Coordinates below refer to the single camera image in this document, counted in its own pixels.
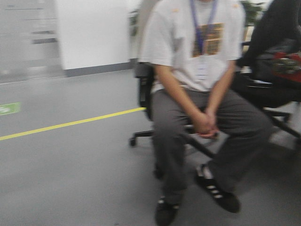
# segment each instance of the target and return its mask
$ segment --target purple lanyard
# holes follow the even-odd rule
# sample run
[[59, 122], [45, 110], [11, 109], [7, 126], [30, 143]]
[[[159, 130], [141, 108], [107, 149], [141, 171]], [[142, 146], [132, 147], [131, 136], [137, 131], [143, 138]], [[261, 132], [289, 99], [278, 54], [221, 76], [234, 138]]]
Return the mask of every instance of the purple lanyard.
[[[212, 10], [210, 13], [210, 17], [208, 20], [208, 28], [206, 31], [206, 34], [204, 35], [204, 38], [206, 38], [206, 36], [209, 34], [209, 32], [212, 29], [211, 23], [213, 21], [214, 15], [216, 13], [216, 5], [217, 5], [217, 0], [213, 0], [213, 6], [212, 6]], [[192, 12], [192, 16], [193, 16], [193, 22], [194, 22], [194, 26], [196, 29], [196, 35], [197, 35], [197, 43], [198, 43], [198, 48], [201, 54], [203, 54], [203, 43], [204, 40], [202, 39], [202, 31], [201, 29], [198, 27], [198, 20], [197, 20], [197, 13], [196, 13], [196, 6], [194, 4], [194, 0], [190, 0], [190, 6], [191, 6], [191, 12]]]

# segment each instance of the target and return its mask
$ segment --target hand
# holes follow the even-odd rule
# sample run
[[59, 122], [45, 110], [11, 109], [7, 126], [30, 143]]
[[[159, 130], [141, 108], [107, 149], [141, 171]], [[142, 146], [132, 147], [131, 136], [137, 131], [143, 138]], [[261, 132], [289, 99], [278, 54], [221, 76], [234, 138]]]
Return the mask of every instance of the hand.
[[207, 134], [200, 134], [202, 138], [216, 138], [216, 133], [219, 131], [219, 129], [216, 126], [216, 114], [211, 109], [207, 108], [205, 110], [205, 114], [208, 117], [208, 123], [210, 126], [210, 132]]
[[211, 134], [212, 125], [207, 114], [197, 112], [191, 116], [191, 120], [196, 133], [201, 136]]

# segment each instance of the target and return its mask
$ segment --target red object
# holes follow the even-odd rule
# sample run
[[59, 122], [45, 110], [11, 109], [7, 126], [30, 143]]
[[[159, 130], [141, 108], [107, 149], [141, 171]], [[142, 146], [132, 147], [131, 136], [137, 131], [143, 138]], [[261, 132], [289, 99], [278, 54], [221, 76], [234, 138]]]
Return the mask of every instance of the red object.
[[[301, 64], [301, 57], [298, 54], [286, 55], [286, 53], [278, 52], [274, 55], [274, 58], [275, 59], [290, 58], [291, 60], [298, 61]], [[294, 74], [274, 73], [274, 75], [278, 76], [278, 77], [281, 77], [281, 78], [284, 78], [284, 79], [287, 79], [287, 80], [291, 80], [291, 81], [301, 83], [301, 71], [297, 71]]]

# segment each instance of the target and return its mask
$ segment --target leg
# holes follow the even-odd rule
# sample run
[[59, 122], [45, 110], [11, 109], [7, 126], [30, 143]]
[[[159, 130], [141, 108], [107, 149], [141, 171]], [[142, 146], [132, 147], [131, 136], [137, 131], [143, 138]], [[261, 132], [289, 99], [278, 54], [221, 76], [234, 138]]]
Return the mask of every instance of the leg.
[[164, 91], [152, 98], [154, 122], [153, 144], [158, 166], [163, 170], [163, 195], [169, 204], [180, 203], [186, 189], [183, 172], [187, 132], [184, 125], [188, 118], [178, 104]]
[[269, 118], [229, 90], [217, 113], [217, 124], [229, 135], [208, 166], [218, 185], [232, 192], [272, 133]]

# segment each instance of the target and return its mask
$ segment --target black office chair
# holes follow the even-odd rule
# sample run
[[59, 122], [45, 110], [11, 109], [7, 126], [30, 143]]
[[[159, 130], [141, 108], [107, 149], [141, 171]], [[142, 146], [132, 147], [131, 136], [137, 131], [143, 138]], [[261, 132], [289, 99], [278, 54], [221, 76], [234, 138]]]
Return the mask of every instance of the black office chair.
[[[145, 107], [145, 113], [148, 119], [151, 120], [151, 88], [154, 81], [154, 69], [148, 64], [138, 63], [135, 66], [135, 77], [139, 79], [138, 104], [140, 107]], [[194, 133], [194, 129], [191, 125], [187, 125], [185, 129], [191, 134]], [[137, 137], [151, 137], [152, 134], [153, 130], [136, 132], [129, 139], [129, 144], [130, 146], [136, 146]], [[195, 147], [198, 151], [202, 152], [206, 156], [213, 158], [214, 154], [203, 144], [197, 141], [193, 136], [190, 137], [188, 144]], [[154, 175], [158, 179], [163, 177], [163, 174], [157, 165], [155, 165]]]
[[248, 66], [251, 73], [238, 72], [232, 83], [232, 89], [264, 111], [274, 125], [296, 137], [295, 149], [301, 150], [301, 135], [290, 128], [286, 122], [289, 113], [267, 110], [278, 108], [292, 101], [301, 102], [301, 90], [282, 86], [283, 84], [270, 82], [258, 83], [258, 56], [283, 42], [285, 39], [294, 40], [291, 52], [298, 52], [301, 47], [301, 28], [298, 23], [301, 0], [274, 0], [256, 25], [249, 48], [238, 61], [238, 66]]

